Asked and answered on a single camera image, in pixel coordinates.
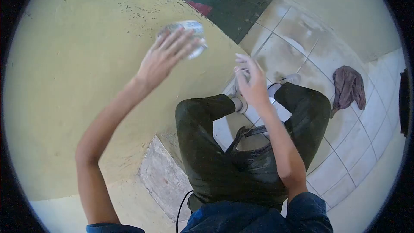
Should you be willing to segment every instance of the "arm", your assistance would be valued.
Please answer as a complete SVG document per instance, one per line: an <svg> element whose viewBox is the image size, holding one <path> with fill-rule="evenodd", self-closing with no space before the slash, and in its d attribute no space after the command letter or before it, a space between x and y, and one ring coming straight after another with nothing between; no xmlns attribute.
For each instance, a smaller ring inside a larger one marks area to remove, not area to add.
<svg viewBox="0 0 414 233"><path fill-rule="evenodd" d="M307 192L306 173L303 160L296 150L289 134L280 121L276 109L269 102L266 77L259 64L248 56L237 54L237 62L245 63L251 74L247 83L240 66L235 67L235 75L240 91L249 105L252 105L262 118L276 159L277 174L288 191L288 202L296 195Z"/></svg>
<svg viewBox="0 0 414 233"><path fill-rule="evenodd" d="M116 127L154 90L173 67L197 45L192 31L164 34L145 55L138 73L91 123L76 148L78 190L88 224L120 223L106 189L98 161Z"/></svg>

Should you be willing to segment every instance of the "red object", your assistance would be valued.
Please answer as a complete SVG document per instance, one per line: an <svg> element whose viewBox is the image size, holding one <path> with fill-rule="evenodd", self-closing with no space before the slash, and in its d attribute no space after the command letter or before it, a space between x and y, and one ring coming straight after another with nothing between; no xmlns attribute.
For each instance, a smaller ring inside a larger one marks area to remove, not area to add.
<svg viewBox="0 0 414 233"><path fill-rule="evenodd" d="M203 5L201 3L195 3L191 0L186 0L186 2L189 3L190 6L194 7L195 9L197 9L200 13L202 13L205 16L207 16L208 13L210 13L210 11L213 9L211 6Z"/></svg>

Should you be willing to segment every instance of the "right hand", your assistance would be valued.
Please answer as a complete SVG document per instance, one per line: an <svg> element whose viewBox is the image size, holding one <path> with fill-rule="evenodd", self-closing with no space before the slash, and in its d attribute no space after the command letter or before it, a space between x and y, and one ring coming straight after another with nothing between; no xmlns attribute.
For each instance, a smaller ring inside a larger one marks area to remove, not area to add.
<svg viewBox="0 0 414 233"><path fill-rule="evenodd" d="M269 107L271 104L267 94L266 76L260 65L249 56L237 53L235 61L237 63L244 63L251 76L250 81L247 82L245 75L243 75L243 69L246 68L241 66L234 68L241 94L247 103L258 112Z"/></svg>

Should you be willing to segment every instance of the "tiled floor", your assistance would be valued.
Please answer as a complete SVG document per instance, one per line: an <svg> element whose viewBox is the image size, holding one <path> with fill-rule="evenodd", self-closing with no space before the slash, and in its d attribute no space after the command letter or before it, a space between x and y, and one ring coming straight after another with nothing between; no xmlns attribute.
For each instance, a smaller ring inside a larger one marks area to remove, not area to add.
<svg viewBox="0 0 414 233"><path fill-rule="evenodd" d="M359 110L354 102L329 120L324 140L306 173L308 190L321 196L329 210L358 187L391 140L399 122L399 73L405 68L404 57L402 50L397 49L376 61L362 63L331 29L293 4L274 0L240 46L257 59L268 84L298 72L302 86L322 92L331 103L332 75L337 68L347 65L361 74L367 100L365 110ZM223 93L228 94L231 85L232 82ZM215 138L226 149L241 126L254 125L263 122L250 107L245 115L232 114L215 121ZM261 147L267 142L266 137L258 135L248 144ZM282 214L286 215L286 203Z"/></svg>

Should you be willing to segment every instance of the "wrist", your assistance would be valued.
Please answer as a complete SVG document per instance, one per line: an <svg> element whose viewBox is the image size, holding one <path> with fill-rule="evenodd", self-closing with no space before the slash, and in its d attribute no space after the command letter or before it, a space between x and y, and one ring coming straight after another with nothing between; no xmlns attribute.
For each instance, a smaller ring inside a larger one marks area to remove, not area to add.
<svg viewBox="0 0 414 233"><path fill-rule="evenodd" d="M270 103L270 101L267 101L263 104L261 104L259 107L256 108L257 114L260 116L260 118L264 119L269 116L273 116L276 112L274 106Z"/></svg>
<svg viewBox="0 0 414 233"><path fill-rule="evenodd" d="M147 97L151 90L145 80L139 76L134 76L128 84L126 84L125 91L134 105L137 105L142 99Z"/></svg>

